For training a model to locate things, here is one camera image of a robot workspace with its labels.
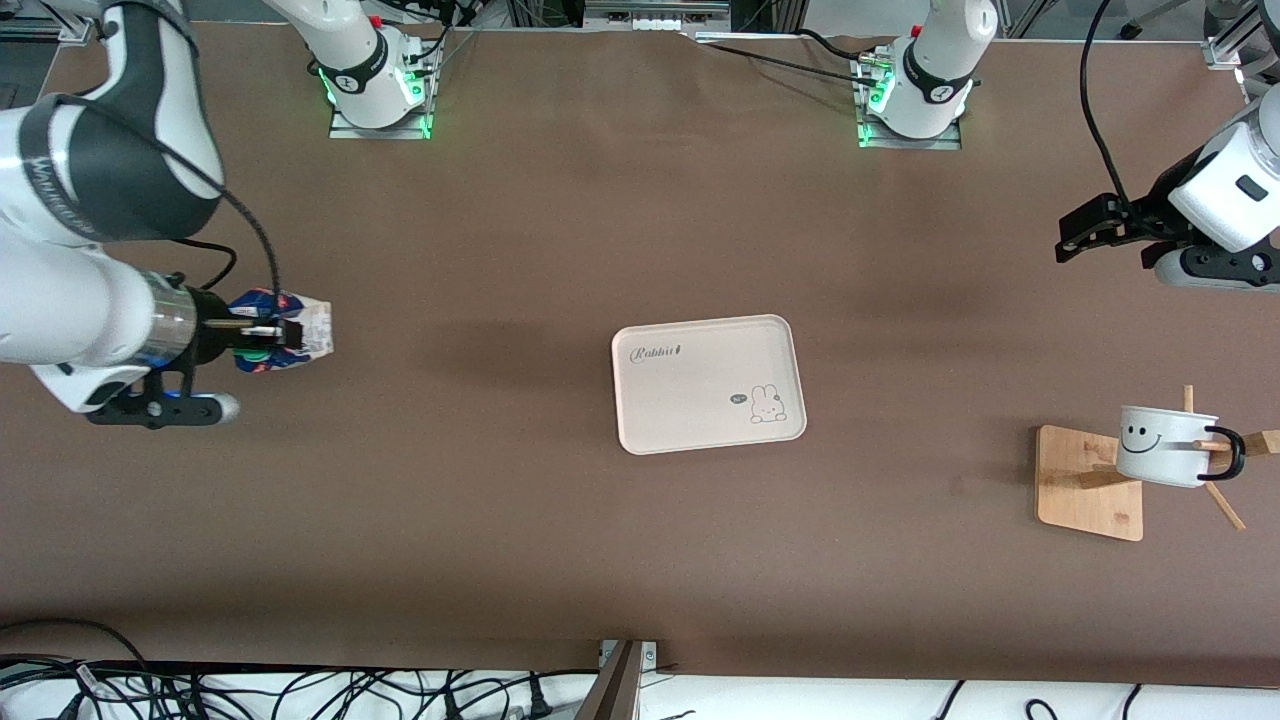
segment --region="smiley face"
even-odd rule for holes
[[[1126,452],[1132,452],[1134,455],[1151,452],[1152,450],[1156,450],[1156,446],[1160,445],[1160,438],[1165,436],[1156,433],[1156,439],[1151,441],[1151,445],[1142,450],[1134,450],[1133,447],[1129,447],[1130,442],[1134,443],[1134,446],[1140,446],[1143,442],[1146,442],[1144,438],[1148,434],[1151,433],[1147,432],[1147,428],[1143,427],[1134,428],[1133,425],[1129,425],[1128,428],[1125,428],[1125,432],[1120,436],[1120,445],[1125,448]]]

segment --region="black cable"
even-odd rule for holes
[[[417,712],[415,712],[413,717],[411,717],[410,720],[419,720],[420,717],[422,717],[422,715],[425,715],[426,711],[431,707],[431,703],[435,702],[435,698],[457,692],[460,688],[454,688],[453,683],[457,683],[460,679],[470,674],[471,670],[462,670],[457,675],[453,675],[453,671],[451,670],[449,674],[444,676],[444,684],[440,685],[440,689],[433,691],[431,697],[426,698],[426,702],[424,702],[422,706],[417,708]],[[475,684],[483,684],[483,680],[480,683],[471,683],[465,687],[474,687]]]
[[[253,213],[248,209],[247,205],[244,205],[244,202],[241,201],[239,197],[236,197],[236,195],[232,193],[232,191],[228,190],[225,184],[209,177],[209,173],[206,173],[193,161],[187,159],[186,155],[178,152],[177,150],[170,147],[169,143],[164,142],[159,137],[152,136],[150,132],[134,127],[132,120],[124,118],[123,115],[115,113],[114,110],[104,105],[100,105],[93,100],[88,100],[78,95],[58,94],[54,95],[52,97],[55,97],[55,102],[84,108],[86,110],[90,110],[97,115],[101,115],[102,118],[111,120],[116,126],[128,131],[129,135],[150,145],[157,152],[168,155],[169,158],[175,160],[179,165],[187,168],[187,170],[189,170],[193,176],[200,178],[201,182],[218,191],[218,195],[221,196],[224,200],[227,200],[227,204],[234,208],[236,211],[239,213],[241,218],[243,218],[244,222],[248,223],[248,225],[253,229],[253,234],[257,236],[259,243],[262,246],[262,254],[266,255],[266,266],[271,274],[271,295],[275,296],[275,302],[274,306],[271,307],[271,314],[269,315],[269,318],[275,318],[279,315],[280,305],[282,301],[284,300],[284,293],[280,291],[280,266],[275,259],[275,249],[271,247],[271,241],[270,238],[266,237],[266,228],[262,227],[262,223],[259,222],[257,217],[253,215]]]
[[[568,24],[573,27],[582,27],[582,13],[586,5],[586,0],[561,0],[561,10],[564,12],[564,19]]]
[[[408,61],[416,63],[424,58],[430,58],[431,53],[435,53],[444,42],[444,38],[448,37],[451,29],[453,29],[453,26],[444,26],[444,29],[440,32],[440,37],[435,38],[435,42],[431,44],[431,47],[419,53],[417,55],[410,55]]]
[[[947,701],[942,703],[942,711],[938,712],[933,720],[946,720],[947,714],[951,712],[951,703],[956,701],[956,696],[960,694],[960,688],[964,687],[964,680],[956,682],[956,684],[951,688],[951,693],[947,694]]]
[[[547,696],[543,694],[543,684],[538,680],[538,675],[530,673],[527,720],[543,720],[543,717],[547,717],[554,711],[556,710],[547,702]]]
[[[1036,708],[1036,707],[1043,707],[1048,712],[1050,720],[1057,720],[1057,712],[1053,712],[1053,708],[1050,707],[1050,705],[1047,702],[1044,702],[1043,700],[1041,700],[1038,697],[1033,697],[1032,700],[1028,700],[1027,705],[1023,706],[1023,712],[1027,714],[1027,720],[1037,720],[1037,717],[1034,715],[1032,715],[1032,708]]]
[[[387,702],[394,705],[396,706],[397,720],[404,720],[404,707],[401,706],[401,703],[399,703],[398,700],[396,700],[393,697],[389,697],[389,696],[384,696],[383,693],[375,691],[372,687],[365,688],[365,692],[369,693],[369,694],[371,694],[371,696],[374,696],[374,697],[383,698]]]
[[[1133,705],[1133,698],[1138,697],[1139,692],[1142,692],[1142,683],[1134,685],[1133,689],[1129,691],[1129,697],[1124,698],[1124,710],[1120,712],[1121,720],[1129,720],[1129,707]]]
[[[444,687],[449,689],[448,694],[444,696],[444,720],[461,720],[462,711],[458,710],[458,698],[453,694],[457,692],[457,688],[453,687],[453,670],[444,675]]]
[[[756,55],[755,53],[748,53],[746,50],[739,50],[737,47],[727,47],[724,45],[714,45],[714,44],[710,44],[710,42],[707,42],[704,45],[707,45],[708,47],[714,47],[716,50],[721,50],[721,51],[724,51],[724,53],[732,53],[735,55],[741,55],[744,58],[751,58],[754,60],[763,60],[765,63],[773,63],[774,65],[782,65],[783,68],[792,68],[792,69],[796,69],[796,70],[803,70],[803,72],[806,72],[806,73],[813,73],[815,76],[832,77],[832,78],[836,78],[836,79],[854,82],[854,83],[858,83],[858,85],[865,85],[868,87],[874,87],[876,86],[876,81],[873,81],[872,78],[854,77],[854,76],[846,76],[846,74],[842,74],[842,73],[833,73],[831,70],[823,70],[823,69],[818,69],[818,68],[810,68],[808,65],[800,65],[800,64],[796,64],[796,63],[790,63],[787,60],[780,60],[777,58],[768,58],[765,55]]]
[[[598,675],[599,671],[598,670],[553,670],[550,673],[538,673],[536,675],[538,675],[538,679],[540,680],[540,679],[544,679],[544,678],[556,678],[558,675],[585,675],[585,674]],[[518,684],[522,684],[522,683],[527,683],[529,678],[516,678],[515,680],[508,680],[508,682],[502,682],[502,680],[485,680],[485,682],[499,683],[499,687],[494,688],[494,689],[492,689],[489,692],[480,693],[476,697],[471,698],[470,701],[467,701],[466,703],[463,703],[463,705],[461,705],[458,707],[458,712],[466,711],[468,707],[474,706],[475,703],[483,701],[484,698],[486,698],[489,696],[498,694],[498,693],[504,692],[504,691],[509,692],[511,688],[513,688],[513,687],[516,687]]]
[[[1107,167],[1107,174],[1111,176],[1111,184],[1115,186],[1116,195],[1120,196],[1120,204],[1126,211],[1130,211],[1133,206],[1129,204],[1129,195],[1124,191],[1120,173],[1111,159],[1111,150],[1107,147],[1106,141],[1102,140],[1102,133],[1098,132],[1098,123],[1093,119],[1093,108],[1089,106],[1089,51],[1093,49],[1093,37],[1098,33],[1102,15],[1110,5],[1111,0],[1098,3],[1098,12],[1093,14],[1093,22],[1089,23],[1089,32],[1084,36],[1084,50],[1080,51],[1080,109],[1084,111],[1084,123],[1089,126],[1089,135],[1093,136],[1093,143],[1098,146],[1098,152],[1102,154],[1102,164]]]
[[[378,1],[381,3],[383,5],[387,5],[388,8],[392,8],[393,10],[399,10],[406,15],[412,15],[422,20],[435,20],[439,23],[449,24],[448,22],[444,20],[443,17],[433,15],[426,10],[410,9],[408,6],[410,0],[378,0]],[[421,8],[422,5],[424,5],[422,3],[417,3],[419,8]]]
[[[227,255],[227,264],[223,269],[218,272],[216,275],[209,279],[205,284],[200,286],[200,290],[214,290],[218,283],[223,282],[223,278],[230,274],[236,269],[236,263],[239,258],[236,255],[236,250],[227,247],[225,245],[218,245],[216,242],[201,242],[198,240],[191,238],[173,238],[170,242],[177,242],[178,245],[186,245],[187,247],[198,247],[201,250],[214,250],[216,252],[223,252]]]
[[[129,651],[129,655],[133,656],[133,660],[137,661],[140,667],[142,667],[148,673],[151,671],[151,667],[147,665],[146,659],[142,657],[142,653],[138,651],[137,646],[129,642],[129,638],[124,637],[119,630],[104,623],[95,623],[93,620],[81,620],[78,618],[35,618],[31,620],[19,620],[17,623],[8,623],[0,625],[0,633],[17,630],[19,628],[36,628],[40,625],[72,625],[77,628],[90,628],[92,630],[97,630],[100,633],[111,635],[111,639],[124,646],[124,650]]]
[[[297,678],[293,678],[292,680],[289,680],[288,683],[285,683],[284,689],[282,689],[279,697],[275,698],[275,703],[271,705],[271,719],[270,720],[276,720],[276,717],[279,717],[279,715],[280,715],[280,705],[284,703],[284,696],[289,694],[291,692],[293,692],[296,689],[301,689],[301,688],[296,688],[294,685],[297,685],[298,683],[301,683],[302,680],[305,680],[305,679],[307,679],[307,678],[310,678],[312,675],[319,675],[320,673],[329,673],[329,671],[330,670],[311,670],[311,671],[303,673],[303,674],[298,675]],[[329,675],[328,678],[325,678],[325,682],[332,680],[333,678],[337,678],[339,674],[340,674],[340,671],[334,671],[332,675]]]
[[[73,626],[73,628],[87,628],[87,629],[97,630],[99,633],[104,633],[106,635],[110,635],[111,639],[114,639],[115,642],[118,642],[122,646],[124,646],[124,650],[127,650],[129,652],[129,655],[133,656],[133,660],[138,664],[138,667],[141,667],[142,670],[145,670],[147,673],[151,671],[151,666],[147,664],[147,660],[145,657],[142,657],[142,652],[137,648],[137,646],[134,646],[129,641],[129,638],[124,637],[123,633],[120,633],[119,630],[116,630],[115,628],[113,628],[113,626],[110,626],[110,625],[108,625],[105,623],[97,623],[97,621],[93,621],[93,620],[82,620],[79,618],[33,618],[31,620],[18,620],[17,623],[6,623],[4,625],[0,625],[0,633],[5,633],[5,632],[9,632],[9,630],[17,630],[17,629],[20,629],[20,628],[37,628],[37,626],[42,626],[42,625],[69,625],[69,626]],[[72,667],[72,674],[76,675],[74,667]],[[97,712],[99,719],[101,720],[102,706],[99,703],[97,696],[93,694],[92,688],[88,688],[87,685],[84,685],[84,682],[81,680],[79,675],[76,675],[76,682],[81,685],[81,688],[83,689],[83,692],[88,696],[90,702],[93,703],[93,710]],[[155,702],[152,702],[151,708],[152,708],[152,712],[154,712],[155,708],[156,708]]]
[[[847,53],[845,50],[841,50],[840,47],[836,47],[835,45],[831,44],[829,40],[827,40],[826,37],[818,35],[817,32],[814,32],[814,31],[812,31],[809,28],[800,28],[800,29],[795,31],[792,35],[799,35],[799,36],[803,36],[803,37],[812,37],[812,38],[817,40],[818,45],[822,45],[823,50],[826,50],[827,53],[831,53],[832,55],[836,55],[837,58],[844,58],[846,60],[856,60],[858,56],[861,55],[861,53]]]

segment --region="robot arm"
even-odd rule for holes
[[[1260,4],[1275,45],[1280,1]],[[1280,86],[1251,102],[1124,206],[1102,193],[1059,220],[1057,261],[1085,250],[1151,242],[1143,268],[1178,287],[1280,292]]]
[[[0,361],[31,365],[95,423],[227,421],[234,400],[193,395],[195,368],[227,348],[297,348],[301,328],[236,316],[180,277],[104,252],[200,231],[223,170],[179,0],[108,1],[102,32],[105,83],[0,111]],[[164,372],[183,374],[179,393],[165,392]],[[142,392],[128,389],[138,380]]]
[[[417,79],[425,72],[421,41],[390,26],[374,27],[358,0],[262,1],[302,35],[351,124],[383,128],[425,101]]]
[[[997,20],[991,0],[933,0],[919,33],[890,45],[892,74],[869,110],[901,136],[941,135],[964,113]]]

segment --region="wooden peg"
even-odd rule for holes
[[[1196,387],[1183,386],[1183,413],[1194,413],[1194,411],[1196,411]],[[1275,439],[1277,441],[1276,447],[1280,448],[1280,433],[1276,434]],[[1265,445],[1265,439],[1261,437],[1256,439],[1256,443],[1258,442],[1262,442]],[[1193,446],[1196,447],[1196,450],[1208,450],[1213,452],[1213,455],[1210,455],[1211,468],[1215,464],[1220,464],[1221,466],[1225,468],[1226,464],[1231,461],[1230,456],[1231,443],[1229,442],[1222,442],[1216,439],[1198,439],[1193,443]],[[1249,448],[1248,438],[1245,438],[1244,441],[1244,448],[1245,448],[1245,455],[1248,455],[1248,448]],[[1217,489],[1217,486],[1211,482],[1204,483],[1204,489],[1208,491],[1210,497],[1213,498],[1213,502],[1217,505],[1217,509],[1222,511],[1222,515],[1226,515],[1226,519],[1230,520],[1231,525],[1236,530],[1243,530],[1244,520],[1240,520],[1240,516],[1235,512],[1235,509],[1231,507],[1231,503],[1228,502],[1226,497],[1222,496],[1222,491]]]
[[[1138,480],[1121,475],[1115,465],[1094,465],[1092,471],[1076,475],[1075,482],[1083,489],[1097,489]]]
[[[1262,430],[1244,436],[1244,454],[1249,457],[1280,455],[1280,430]]]
[[[1192,443],[1196,450],[1210,450],[1213,452],[1230,452],[1231,443],[1224,439],[1198,439]]]
[[[1226,515],[1226,519],[1230,520],[1231,525],[1236,530],[1243,530],[1244,520],[1242,520],[1240,516],[1235,514],[1235,510],[1231,507],[1231,503],[1228,502],[1225,497],[1222,497],[1222,491],[1217,489],[1217,486],[1213,483],[1204,483],[1204,487],[1208,489],[1208,493],[1213,497],[1213,502],[1217,503],[1217,509],[1222,511],[1222,515]]]

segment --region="white mug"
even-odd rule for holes
[[[1231,466],[1217,474],[1208,471],[1210,451],[1193,445],[1213,439],[1213,434],[1231,443]],[[1116,470],[1126,478],[1184,488],[1229,480],[1244,470],[1244,439],[1219,427],[1213,415],[1125,405],[1120,410]]]

